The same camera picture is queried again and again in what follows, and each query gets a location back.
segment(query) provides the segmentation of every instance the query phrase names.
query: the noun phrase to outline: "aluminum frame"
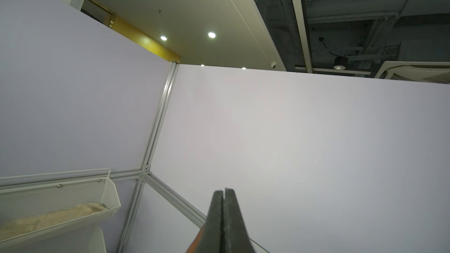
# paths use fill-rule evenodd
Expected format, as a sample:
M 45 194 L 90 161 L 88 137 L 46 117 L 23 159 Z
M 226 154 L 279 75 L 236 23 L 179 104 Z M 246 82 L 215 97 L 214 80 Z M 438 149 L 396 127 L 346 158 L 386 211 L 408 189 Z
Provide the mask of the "aluminum frame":
M 206 215 L 195 208 L 187 200 L 182 198 L 168 185 L 164 184 L 152 173 L 143 174 L 143 180 L 155 189 L 158 194 L 165 198 L 171 205 L 173 205 L 178 211 L 180 211 L 186 218 L 193 222 L 197 227 L 201 228 L 206 220 Z M 250 239 L 251 244 L 263 253 L 270 253 L 264 247 L 256 243 L 253 239 Z
M 179 68 L 177 62 L 171 62 L 169 70 L 167 73 L 166 83 L 164 85 L 164 90 L 162 91 L 161 100 L 159 101 L 159 106 L 156 112 L 155 119 L 153 121 L 152 131 L 150 133 L 149 143 L 147 144 L 147 149 L 145 151 L 144 158 L 141 165 L 141 178 L 147 172 L 149 172 L 150 164 L 152 161 L 153 154 L 155 152 L 156 143 L 158 141 L 158 136 L 161 132 L 162 122 L 164 121 L 164 116 L 167 111 L 167 106 L 169 105 L 169 99 L 172 92 L 173 83 L 175 82 L 176 73 Z M 139 182 L 134 190 L 133 199 L 131 201 L 130 209 L 128 210 L 127 219 L 122 229 L 119 246 L 117 247 L 117 253 L 122 253 L 128 244 L 130 239 L 131 230 L 133 228 L 133 223 L 136 218 L 136 213 L 138 211 L 139 202 L 142 197 L 143 192 L 143 180 L 139 179 Z
M 135 170 L 135 171 L 120 171 L 120 172 L 112 172 L 109 174 L 109 178 L 113 181 L 122 181 L 122 180 L 129 180 L 129 179 L 139 179 L 142 175 L 141 170 Z M 19 184 L 10 184 L 10 185 L 4 185 L 0 186 L 0 190 L 4 189 L 11 189 L 16 187 L 28 187 L 28 186 L 37 186 L 42 184 L 53 184 L 53 183 L 65 183 L 70 182 L 73 180 L 85 180 L 85 179 L 93 179 L 97 177 L 108 177 L 108 173 L 99 173 L 94 175 L 86 175 L 86 176 L 70 176 L 65 178 L 51 178 L 46 180 L 37 180 L 33 182 L 26 182 L 26 183 L 19 183 Z

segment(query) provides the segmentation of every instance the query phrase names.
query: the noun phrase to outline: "ceiling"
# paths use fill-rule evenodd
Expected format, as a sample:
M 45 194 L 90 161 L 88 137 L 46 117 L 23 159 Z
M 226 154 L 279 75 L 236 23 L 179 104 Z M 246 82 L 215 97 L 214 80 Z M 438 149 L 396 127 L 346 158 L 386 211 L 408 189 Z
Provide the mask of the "ceiling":
M 179 54 L 183 64 L 272 70 L 275 62 L 275 70 L 285 70 L 254 0 L 95 1 Z

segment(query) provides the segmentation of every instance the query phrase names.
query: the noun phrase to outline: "exposed ceiling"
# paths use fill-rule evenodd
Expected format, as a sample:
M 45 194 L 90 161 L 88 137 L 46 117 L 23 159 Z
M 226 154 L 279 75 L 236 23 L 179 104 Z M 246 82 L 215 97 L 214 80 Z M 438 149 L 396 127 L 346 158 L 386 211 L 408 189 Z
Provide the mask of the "exposed ceiling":
M 305 26 L 298 16 L 292 23 L 299 5 L 287 2 L 256 5 L 288 71 L 307 70 L 298 51 L 302 28 L 318 74 L 373 77 L 386 60 L 450 61 L 450 0 L 302 0 Z M 348 58 L 350 71 L 333 70 L 336 56 Z
M 254 0 L 95 1 L 179 54 L 181 63 L 272 70 L 275 62 L 275 70 L 285 70 Z

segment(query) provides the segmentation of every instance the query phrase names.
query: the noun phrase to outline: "ceiling beam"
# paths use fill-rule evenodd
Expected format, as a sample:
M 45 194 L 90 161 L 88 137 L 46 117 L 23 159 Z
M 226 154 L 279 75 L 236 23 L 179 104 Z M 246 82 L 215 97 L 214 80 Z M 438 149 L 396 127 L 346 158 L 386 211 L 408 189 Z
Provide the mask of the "ceiling beam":
M 302 66 L 295 66 L 296 70 L 306 70 L 305 67 Z M 322 72 L 328 72 L 328 73 L 338 73 L 338 74 L 362 74 L 362 75 L 369 75 L 371 74 L 370 71 L 362 71 L 362 70 L 335 70 L 335 69 L 322 69 L 322 68 L 314 68 L 315 71 L 322 71 Z
M 311 62 L 311 55 L 310 55 L 310 49 L 308 44 L 308 35 L 307 35 L 307 29 L 305 26 L 305 17 L 303 13 L 306 11 L 303 8 L 303 5 L 301 3 L 301 0 L 292 0 L 292 4 L 294 5 L 294 12 L 295 12 L 295 18 L 297 21 L 297 28 L 298 28 L 298 34 L 300 36 L 300 42 L 301 42 L 301 49 L 303 51 L 303 59 L 305 60 L 305 66 L 307 69 L 307 72 L 312 74 L 312 62 Z

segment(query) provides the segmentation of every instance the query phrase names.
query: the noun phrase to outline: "wall-mounted basket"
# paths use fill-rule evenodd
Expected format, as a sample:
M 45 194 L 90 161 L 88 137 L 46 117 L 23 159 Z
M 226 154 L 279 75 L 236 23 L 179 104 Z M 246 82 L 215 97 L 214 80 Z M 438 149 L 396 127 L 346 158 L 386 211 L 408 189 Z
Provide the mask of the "wall-mounted basket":
M 0 251 L 21 247 L 112 217 L 120 209 L 116 186 L 108 177 L 0 190 L 0 225 L 25 217 L 102 203 L 108 209 L 0 241 Z

